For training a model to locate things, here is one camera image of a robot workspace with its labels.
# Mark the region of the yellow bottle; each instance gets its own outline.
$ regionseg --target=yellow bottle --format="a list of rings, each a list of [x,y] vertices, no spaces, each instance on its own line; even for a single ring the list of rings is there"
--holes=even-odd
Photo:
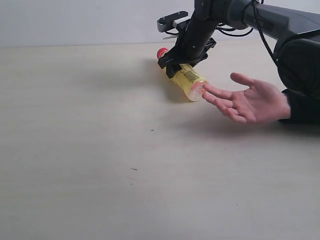
[[[157,58],[161,58],[168,52],[167,48],[161,48],[157,52]],[[180,64],[181,70],[178,71],[171,80],[178,85],[183,91],[186,97],[192,101],[199,101],[202,95],[206,92],[203,85],[207,83],[207,80],[194,70],[189,64]]]

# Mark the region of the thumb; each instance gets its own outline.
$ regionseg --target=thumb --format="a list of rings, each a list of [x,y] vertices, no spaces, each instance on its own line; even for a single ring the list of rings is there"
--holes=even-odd
[[[251,87],[255,83],[254,79],[249,78],[246,75],[243,75],[243,74],[240,74],[240,73],[237,73],[237,72],[231,73],[230,78],[234,82],[236,82],[238,84],[241,84],[241,85],[246,85],[248,87]]]

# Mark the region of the barcode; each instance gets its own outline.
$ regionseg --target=barcode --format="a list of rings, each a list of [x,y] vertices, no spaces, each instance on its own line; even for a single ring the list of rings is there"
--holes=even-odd
[[[194,83],[199,77],[195,75],[191,70],[183,74],[191,83]]]

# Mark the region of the white wall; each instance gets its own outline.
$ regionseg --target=white wall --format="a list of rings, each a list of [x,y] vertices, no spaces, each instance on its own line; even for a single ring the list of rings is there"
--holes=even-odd
[[[319,0],[265,3],[320,13]],[[0,47],[160,42],[157,19],[191,14],[193,6],[194,0],[0,0]]]

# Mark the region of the black sleeve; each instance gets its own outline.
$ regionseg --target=black sleeve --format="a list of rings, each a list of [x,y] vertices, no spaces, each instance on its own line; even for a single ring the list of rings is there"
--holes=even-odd
[[[281,123],[320,125],[320,100],[295,94],[288,89],[283,93],[288,98],[291,117],[280,120]]]

